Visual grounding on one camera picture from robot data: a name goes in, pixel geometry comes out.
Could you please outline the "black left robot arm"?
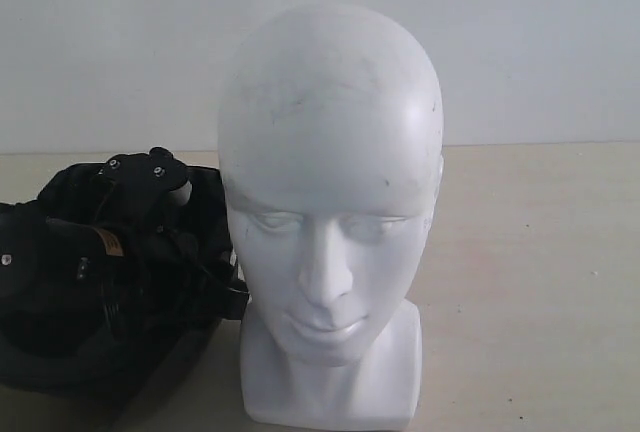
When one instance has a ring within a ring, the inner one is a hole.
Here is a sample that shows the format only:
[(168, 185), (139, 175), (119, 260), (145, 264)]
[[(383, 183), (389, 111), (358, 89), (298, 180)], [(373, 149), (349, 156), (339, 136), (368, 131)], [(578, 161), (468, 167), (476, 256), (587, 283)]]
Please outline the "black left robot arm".
[(57, 172), (1, 207), (1, 310), (95, 314), (119, 340), (174, 314), (188, 284), (175, 226), (188, 166), (165, 149)]

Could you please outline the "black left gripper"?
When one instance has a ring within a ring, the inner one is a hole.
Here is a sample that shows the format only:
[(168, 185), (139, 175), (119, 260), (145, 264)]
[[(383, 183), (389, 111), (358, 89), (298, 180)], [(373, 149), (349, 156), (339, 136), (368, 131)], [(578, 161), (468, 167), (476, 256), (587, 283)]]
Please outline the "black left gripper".
[(171, 152), (119, 153), (73, 163), (44, 187), (44, 264), (52, 272), (157, 272), (189, 268), (197, 250), (180, 231), (190, 201), (168, 193), (192, 173)]

